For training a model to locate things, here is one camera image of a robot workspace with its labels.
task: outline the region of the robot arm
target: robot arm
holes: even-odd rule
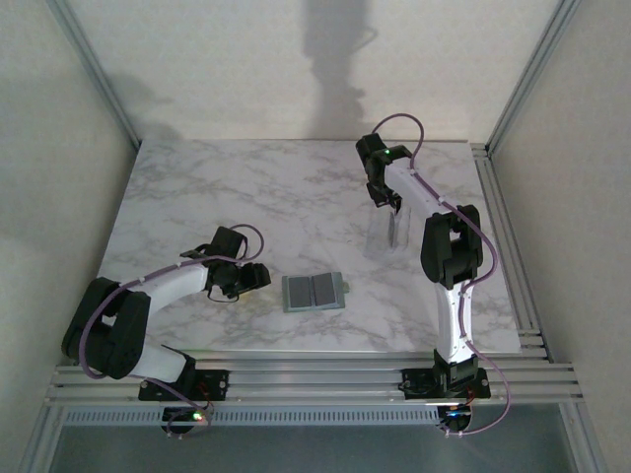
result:
[[[458,395],[483,375],[478,372],[477,357],[466,345],[466,341],[471,341],[472,288],[467,291],[462,307],[465,337],[460,336],[458,314],[460,291],[477,276],[477,268],[482,264],[481,238],[419,183],[417,171],[409,167],[411,153],[405,147],[388,148],[380,136],[373,133],[358,141],[356,148],[375,204],[378,207],[389,205],[398,212],[404,200],[425,222],[421,264],[425,275],[435,283],[439,311],[433,378],[440,389],[433,389],[431,395]],[[458,209],[479,227],[479,213],[474,206],[458,206]]]
[[[225,256],[236,259],[247,245],[239,232],[220,227],[210,244],[183,253],[192,259]],[[92,326],[86,344],[88,365],[114,379],[133,375],[178,384],[188,392],[195,379],[195,361],[185,354],[145,340],[149,318],[163,307],[218,286],[224,296],[240,294],[270,284],[269,272],[260,263],[238,265],[223,260],[209,260],[197,265],[165,271],[134,289],[126,289],[108,304]],[[80,339],[97,307],[119,283],[107,278],[94,280],[83,296],[62,343],[65,355],[79,359]]]
[[[433,216],[443,216],[448,214],[444,208],[442,208],[436,199],[427,192],[427,190],[419,185],[418,181],[414,177],[415,170],[409,167],[399,166],[399,163],[404,162],[407,164],[407,160],[400,160],[397,163],[386,166],[385,169],[385,184],[387,188],[391,189],[398,197],[404,200],[416,213],[416,215],[423,222],[428,222]],[[433,250],[429,243],[430,236],[427,236],[427,243],[425,243],[421,252],[421,258],[423,253],[429,253]],[[426,255],[425,259],[429,259],[431,256]],[[432,281],[436,279],[434,275],[430,278]],[[434,281],[434,288],[436,290],[436,296],[438,299],[438,323],[439,323],[439,337],[437,343],[437,351],[441,357],[447,363],[459,363],[471,358],[473,353],[464,343],[465,340],[470,340],[471,333],[471,288],[465,299],[464,307],[464,327],[466,329],[466,338],[460,338],[460,329],[458,325],[458,304],[459,295],[462,286],[466,281],[454,283],[454,284],[442,284]]]

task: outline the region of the marble surface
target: marble surface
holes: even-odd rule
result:
[[[468,144],[427,143],[417,167],[491,233]],[[354,142],[145,141],[109,240],[101,275],[117,281],[178,261],[217,226],[249,223],[265,236],[259,257],[272,284],[236,304],[184,298],[156,313],[148,336],[181,349],[431,351],[436,296],[423,274],[423,227],[402,211],[398,248],[386,242],[388,209],[376,209]],[[256,236],[244,231],[250,246]],[[485,264],[490,264],[485,248]],[[284,313],[283,275],[341,271],[346,308]],[[501,272],[474,291],[473,339],[487,352],[520,343]]]

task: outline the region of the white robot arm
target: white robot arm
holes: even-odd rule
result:
[[[398,163],[386,166],[385,184],[394,191],[403,201],[409,205],[416,215],[425,222],[433,215],[448,214],[444,207],[441,207],[436,199],[419,185],[414,177],[415,170],[409,167],[398,166]],[[438,343],[437,351],[447,363],[459,363],[471,358],[473,353],[464,343],[471,340],[471,292],[467,291],[464,306],[464,328],[466,337],[460,338],[458,324],[458,304],[460,290],[468,280],[454,283],[452,289],[447,289],[440,283],[435,283],[436,296],[438,299]]]
[[[191,260],[156,271],[146,280],[141,278],[121,286],[107,278],[95,279],[66,331],[62,343],[64,354],[80,360],[92,377],[150,378],[174,385],[178,392],[193,397],[199,394],[193,391],[200,379],[227,375],[197,371],[191,357],[146,340],[145,332],[152,315],[190,294],[208,291],[210,299],[212,288],[217,286],[225,297],[236,301],[240,294],[270,284],[267,268],[249,262],[260,254],[262,237],[259,252],[245,258],[247,239],[234,230],[236,227],[255,230],[245,224],[232,229],[220,227],[210,244],[181,255]],[[244,255],[241,259],[237,259],[239,253]]]
[[[421,265],[428,279],[435,283],[439,336],[432,372],[421,372],[414,382],[410,377],[405,378],[403,371],[403,390],[406,395],[418,397],[460,396],[485,376],[485,371],[477,367],[477,356],[467,345],[471,342],[472,287],[465,291],[460,304],[461,291],[477,276],[482,264],[481,238],[441,205],[438,194],[431,193],[434,186],[410,167],[412,154],[404,146],[388,148],[377,133],[372,133],[362,137],[356,148],[375,204],[389,205],[398,212],[405,201],[425,222]],[[479,213],[474,206],[457,206],[457,210],[479,228]]]

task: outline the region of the white wall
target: white wall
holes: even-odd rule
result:
[[[0,471],[16,471],[133,152],[45,2],[2,1]]]
[[[557,0],[69,3],[142,137],[484,142]]]
[[[584,0],[494,164],[559,361],[631,471],[631,2]]]

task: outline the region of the white marble tabletop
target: white marble tabletop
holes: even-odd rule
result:
[[[468,144],[426,143],[417,167],[449,198],[476,205],[491,234]],[[419,260],[422,223],[403,209],[399,247],[388,249],[388,209],[375,209],[365,185],[354,142],[145,141],[101,275],[142,276],[210,242],[218,226],[248,223],[265,236],[259,261],[272,284],[235,304],[184,298],[151,318],[151,339],[189,350],[432,351],[437,303]],[[485,248],[482,271],[489,258]],[[350,285],[346,308],[283,312],[283,275],[326,271]],[[480,349],[519,351],[501,272],[475,289],[472,327]]]

